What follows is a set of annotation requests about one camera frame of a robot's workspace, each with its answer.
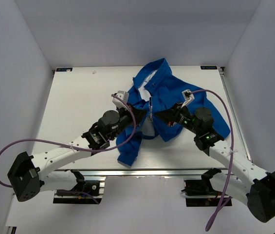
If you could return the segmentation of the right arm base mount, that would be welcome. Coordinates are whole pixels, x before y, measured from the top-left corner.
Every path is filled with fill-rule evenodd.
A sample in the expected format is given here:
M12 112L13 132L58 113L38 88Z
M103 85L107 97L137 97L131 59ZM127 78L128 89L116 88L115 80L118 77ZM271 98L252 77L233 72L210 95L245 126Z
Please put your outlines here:
M181 193L186 207L217 207L221 197L221 192L210 189L201 179L185 180Z

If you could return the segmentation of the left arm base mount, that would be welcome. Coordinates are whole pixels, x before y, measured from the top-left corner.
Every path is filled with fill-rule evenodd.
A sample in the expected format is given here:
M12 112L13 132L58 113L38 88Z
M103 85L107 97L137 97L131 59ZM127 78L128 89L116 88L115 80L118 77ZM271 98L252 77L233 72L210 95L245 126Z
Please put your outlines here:
M88 179L71 190L56 190L53 203L98 205L103 198L104 187L105 181L103 179Z

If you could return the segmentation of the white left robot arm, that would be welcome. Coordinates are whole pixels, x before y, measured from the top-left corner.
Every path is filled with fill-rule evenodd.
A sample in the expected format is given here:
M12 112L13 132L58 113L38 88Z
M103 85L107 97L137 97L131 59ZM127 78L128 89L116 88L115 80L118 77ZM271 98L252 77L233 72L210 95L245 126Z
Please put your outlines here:
M84 176L77 169L62 171L60 168L110 149L112 140L127 127L138 125L146 114L145 110L138 110L132 105L109 110L66 147L34 155L27 152L19 154L7 174L18 201L25 202L43 191L62 190L75 195L84 192Z

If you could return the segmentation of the blue zip jacket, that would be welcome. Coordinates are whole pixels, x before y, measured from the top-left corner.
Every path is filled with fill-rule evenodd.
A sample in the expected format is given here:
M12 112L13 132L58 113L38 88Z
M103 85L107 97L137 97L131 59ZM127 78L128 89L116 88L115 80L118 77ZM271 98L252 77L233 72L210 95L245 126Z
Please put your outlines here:
M197 108L210 109L214 118L213 127L223 138L227 138L230 129L217 108L207 98L201 88L173 76L165 58L146 64L133 78L133 86L128 91L128 103L136 109L145 110L141 124L136 130L128 127L116 139L120 153L118 162L131 166L136 160L142 140L152 140L161 137L168 142L178 136L183 127L179 124L168 127L159 120L155 113L171 108L177 102L184 102L184 90L199 91L188 105L190 113Z

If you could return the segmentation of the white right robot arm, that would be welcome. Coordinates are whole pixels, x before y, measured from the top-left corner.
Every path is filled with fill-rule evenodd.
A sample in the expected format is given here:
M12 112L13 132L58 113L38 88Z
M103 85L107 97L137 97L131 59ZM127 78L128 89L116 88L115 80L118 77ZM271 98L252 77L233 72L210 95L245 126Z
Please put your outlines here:
M251 214L266 223L275 217L275 171L270 173L232 150L224 138L213 128L211 111L198 108L193 114L176 103L170 109L155 113L166 125L179 124L195 133L194 142L199 150L217 160L225 167L231 167L236 176L229 180L220 169L212 168L203 173L200 180L186 187L183 191L188 196L211 195L225 189L225 194L245 204Z

